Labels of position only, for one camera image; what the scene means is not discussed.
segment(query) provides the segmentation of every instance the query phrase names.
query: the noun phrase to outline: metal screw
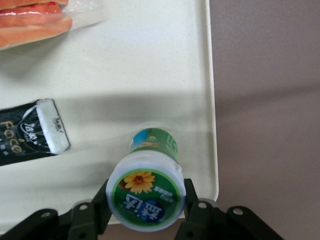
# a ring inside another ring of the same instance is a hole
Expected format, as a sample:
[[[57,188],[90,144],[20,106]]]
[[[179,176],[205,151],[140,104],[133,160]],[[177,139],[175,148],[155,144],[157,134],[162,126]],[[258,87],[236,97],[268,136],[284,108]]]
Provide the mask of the metal screw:
[[[86,210],[88,208],[88,205],[87,204],[82,204],[80,207],[79,207],[79,210]]]
[[[242,214],[244,214],[244,212],[243,212],[240,208],[235,208],[235,209],[233,209],[233,213],[234,213],[235,215],[239,215],[239,216],[241,216]]]
[[[204,202],[199,202],[198,203],[198,207],[201,208],[201,209],[206,209],[207,208],[207,204],[204,203]]]
[[[44,213],[41,214],[40,218],[46,218],[46,217],[49,217],[51,215],[51,213],[49,211],[46,211]]]

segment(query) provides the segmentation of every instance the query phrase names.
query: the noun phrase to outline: hot dog bun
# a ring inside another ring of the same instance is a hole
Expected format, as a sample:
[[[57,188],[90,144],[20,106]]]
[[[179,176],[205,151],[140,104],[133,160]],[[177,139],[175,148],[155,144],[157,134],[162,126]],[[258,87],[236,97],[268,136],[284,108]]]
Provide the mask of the hot dog bun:
[[[14,9],[20,6],[28,6],[33,4],[45,4],[50,0],[0,0],[0,10],[2,9]],[[59,5],[67,5],[68,0],[56,0]]]
[[[67,32],[71,28],[71,25],[71,17],[66,16],[56,22],[41,25],[1,28],[0,50],[60,35]]]

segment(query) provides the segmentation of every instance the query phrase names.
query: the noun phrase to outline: plastic bottle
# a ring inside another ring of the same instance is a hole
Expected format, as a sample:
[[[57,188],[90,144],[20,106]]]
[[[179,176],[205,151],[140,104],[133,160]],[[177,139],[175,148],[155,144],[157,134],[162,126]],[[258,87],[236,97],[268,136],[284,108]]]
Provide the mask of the plastic bottle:
[[[185,206],[186,189],[174,138],[159,128],[140,131],[106,185],[108,205],[126,227],[141,232],[173,224]]]

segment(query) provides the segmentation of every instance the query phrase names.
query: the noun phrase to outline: small logo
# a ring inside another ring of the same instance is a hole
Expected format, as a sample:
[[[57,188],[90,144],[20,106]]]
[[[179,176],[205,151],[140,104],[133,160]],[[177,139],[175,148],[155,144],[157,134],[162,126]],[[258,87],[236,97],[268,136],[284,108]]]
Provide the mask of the small logo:
[[[65,133],[62,128],[61,120],[59,117],[52,119],[55,125],[55,130],[60,133]]]
[[[35,133],[35,127],[36,125],[34,123],[22,123],[20,125],[20,129],[24,132],[24,138],[26,139],[26,141],[31,142],[34,145],[38,145],[38,136]]]

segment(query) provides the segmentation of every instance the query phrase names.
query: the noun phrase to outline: blue label section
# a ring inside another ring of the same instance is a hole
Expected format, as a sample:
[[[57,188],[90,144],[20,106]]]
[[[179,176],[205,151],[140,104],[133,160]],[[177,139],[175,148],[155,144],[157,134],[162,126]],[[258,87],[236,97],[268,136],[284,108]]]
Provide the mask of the blue label section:
[[[164,216],[165,209],[159,202],[147,200],[143,202],[138,214],[141,220],[147,223],[156,223]]]
[[[132,139],[130,150],[143,144],[147,139],[147,133],[148,133],[148,130],[145,129],[139,132],[137,135],[135,135],[134,138]]]

